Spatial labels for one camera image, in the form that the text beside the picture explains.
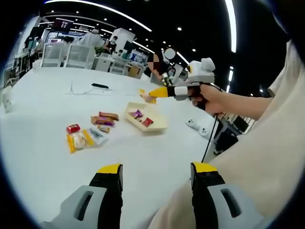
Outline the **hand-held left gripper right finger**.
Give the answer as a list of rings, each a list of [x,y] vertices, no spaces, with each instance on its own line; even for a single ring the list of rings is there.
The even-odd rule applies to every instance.
[[[191,163],[192,206],[197,229],[259,229],[264,217],[238,186],[226,184],[216,167]]]

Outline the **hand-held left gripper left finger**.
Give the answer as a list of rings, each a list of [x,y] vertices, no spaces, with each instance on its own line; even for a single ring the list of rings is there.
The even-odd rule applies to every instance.
[[[122,164],[100,168],[89,185],[80,186],[42,229],[118,229],[122,213]]]

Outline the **person's right hand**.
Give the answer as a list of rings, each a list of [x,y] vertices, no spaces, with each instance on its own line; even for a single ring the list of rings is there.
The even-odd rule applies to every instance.
[[[193,106],[205,110],[209,114],[225,113],[225,105],[221,102],[225,95],[213,86],[201,84],[188,88],[188,96]]]

